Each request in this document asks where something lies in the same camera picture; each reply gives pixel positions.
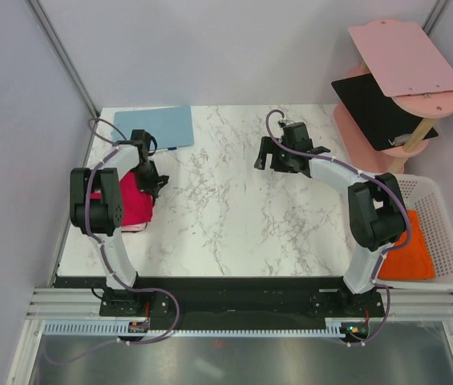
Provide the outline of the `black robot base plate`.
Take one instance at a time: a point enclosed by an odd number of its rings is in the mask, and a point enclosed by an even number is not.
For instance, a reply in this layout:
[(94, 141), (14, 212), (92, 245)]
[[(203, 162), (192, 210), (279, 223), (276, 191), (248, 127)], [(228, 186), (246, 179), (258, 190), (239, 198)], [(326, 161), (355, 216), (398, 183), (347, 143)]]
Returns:
[(138, 278), (149, 293), (106, 288), (99, 313), (147, 317), (156, 326), (323, 326), (327, 318), (376, 318), (381, 294), (352, 294), (340, 277)]

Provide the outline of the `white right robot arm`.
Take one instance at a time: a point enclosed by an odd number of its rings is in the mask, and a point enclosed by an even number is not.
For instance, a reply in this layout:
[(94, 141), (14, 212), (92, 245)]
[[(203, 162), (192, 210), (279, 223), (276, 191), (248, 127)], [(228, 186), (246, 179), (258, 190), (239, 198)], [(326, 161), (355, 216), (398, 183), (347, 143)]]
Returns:
[(378, 285), (377, 275), (387, 254), (402, 248), (396, 242), (411, 228), (395, 175), (357, 170), (323, 147), (299, 152), (264, 136), (253, 167), (265, 169), (267, 156), (271, 156), (269, 167), (273, 171), (319, 180), (347, 199), (347, 219), (355, 245), (342, 276), (347, 289), (337, 295), (336, 303), (343, 314), (356, 315), (366, 305), (364, 293)]

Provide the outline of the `magenta t shirt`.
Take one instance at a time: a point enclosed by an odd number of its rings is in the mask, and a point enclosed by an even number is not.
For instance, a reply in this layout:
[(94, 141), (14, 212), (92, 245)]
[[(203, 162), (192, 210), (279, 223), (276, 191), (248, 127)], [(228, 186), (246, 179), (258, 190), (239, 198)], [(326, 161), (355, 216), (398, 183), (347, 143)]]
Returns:
[(154, 199), (137, 188), (133, 172), (119, 178), (115, 172), (98, 171), (93, 180), (90, 197), (90, 221), (100, 208), (105, 219), (112, 219), (113, 225), (121, 226), (150, 223), (154, 215)]

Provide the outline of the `pink t shirt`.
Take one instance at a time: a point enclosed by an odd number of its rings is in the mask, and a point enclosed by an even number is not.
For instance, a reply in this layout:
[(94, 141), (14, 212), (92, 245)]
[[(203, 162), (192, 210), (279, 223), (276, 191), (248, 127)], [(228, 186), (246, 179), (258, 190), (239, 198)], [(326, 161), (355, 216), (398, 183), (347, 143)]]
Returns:
[(144, 231), (147, 228), (147, 223), (125, 225), (121, 227), (123, 233), (138, 233)]

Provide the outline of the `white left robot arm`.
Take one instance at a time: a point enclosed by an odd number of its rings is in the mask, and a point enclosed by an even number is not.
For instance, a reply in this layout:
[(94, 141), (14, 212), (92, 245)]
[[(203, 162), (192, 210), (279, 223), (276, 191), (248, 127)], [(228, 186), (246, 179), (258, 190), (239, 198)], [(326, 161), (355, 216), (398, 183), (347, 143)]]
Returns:
[(133, 187), (149, 196), (153, 205), (168, 177), (160, 175), (150, 159), (154, 139), (119, 141), (94, 168), (74, 168), (70, 172), (70, 220), (97, 247), (106, 273), (106, 284), (123, 290), (118, 307), (137, 315), (145, 307), (149, 289), (134, 287), (138, 274), (133, 267), (121, 235), (125, 214), (120, 181), (133, 175)]

